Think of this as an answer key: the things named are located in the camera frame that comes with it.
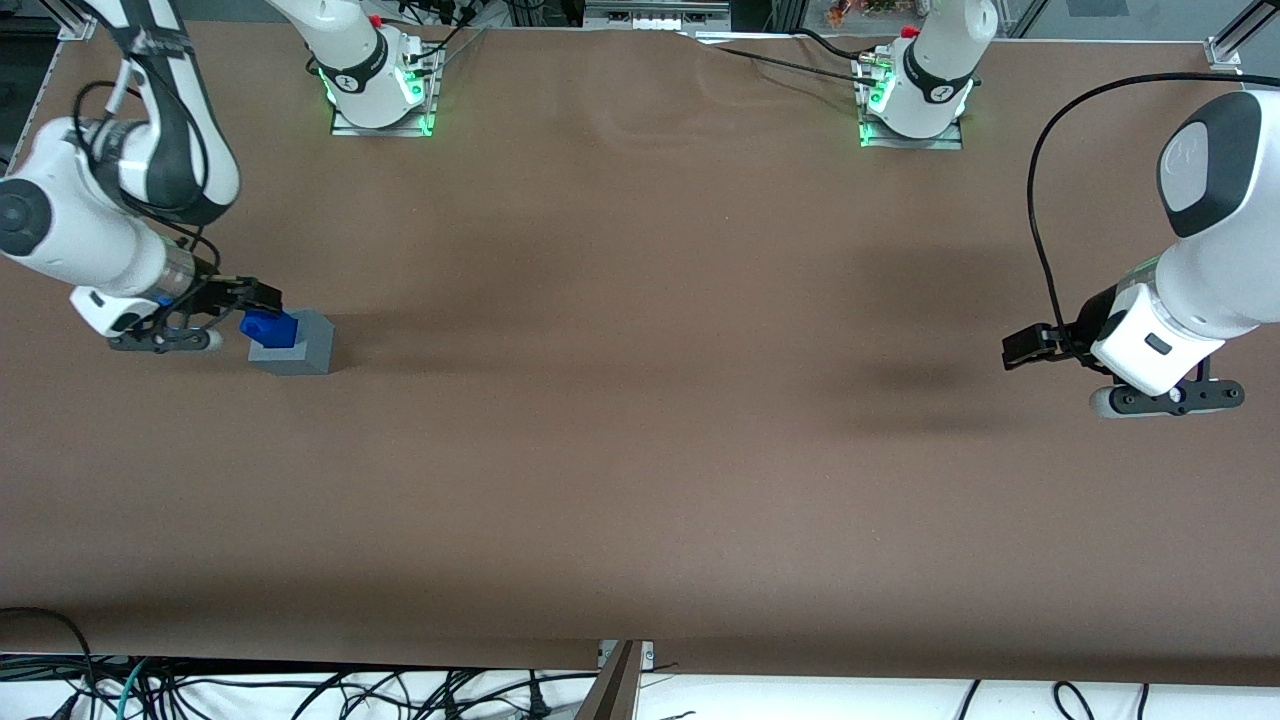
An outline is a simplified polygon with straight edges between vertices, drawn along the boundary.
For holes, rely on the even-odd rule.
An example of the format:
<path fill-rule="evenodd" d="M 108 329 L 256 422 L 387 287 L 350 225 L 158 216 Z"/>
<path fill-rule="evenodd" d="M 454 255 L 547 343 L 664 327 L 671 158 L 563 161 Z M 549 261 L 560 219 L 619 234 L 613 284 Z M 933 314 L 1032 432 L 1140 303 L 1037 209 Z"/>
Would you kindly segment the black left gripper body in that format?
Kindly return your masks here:
<path fill-rule="evenodd" d="M 1117 284 L 1096 293 L 1087 300 L 1075 319 L 1075 359 L 1091 370 L 1116 370 L 1111 360 L 1100 357 L 1094 346 L 1106 341 L 1126 320 L 1132 300 L 1120 299 Z"/>

